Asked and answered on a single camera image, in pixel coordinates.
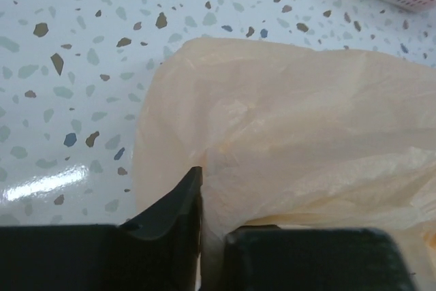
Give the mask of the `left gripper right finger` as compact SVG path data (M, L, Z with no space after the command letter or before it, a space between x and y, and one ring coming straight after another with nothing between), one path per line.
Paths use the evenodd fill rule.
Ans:
M243 226L225 238L224 290L416 290L394 240L374 228Z

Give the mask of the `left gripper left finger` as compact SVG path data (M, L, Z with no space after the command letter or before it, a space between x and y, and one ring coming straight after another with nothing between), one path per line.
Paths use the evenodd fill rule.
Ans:
M2 290L194 290L202 170L121 225L5 226Z

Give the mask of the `orange plastic bag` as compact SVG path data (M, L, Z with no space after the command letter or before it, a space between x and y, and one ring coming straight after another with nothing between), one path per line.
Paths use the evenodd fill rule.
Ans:
M155 72L131 173L139 210L203 170L201 282L246 224L376 227L435 289L435 70L380 52L198 38Z

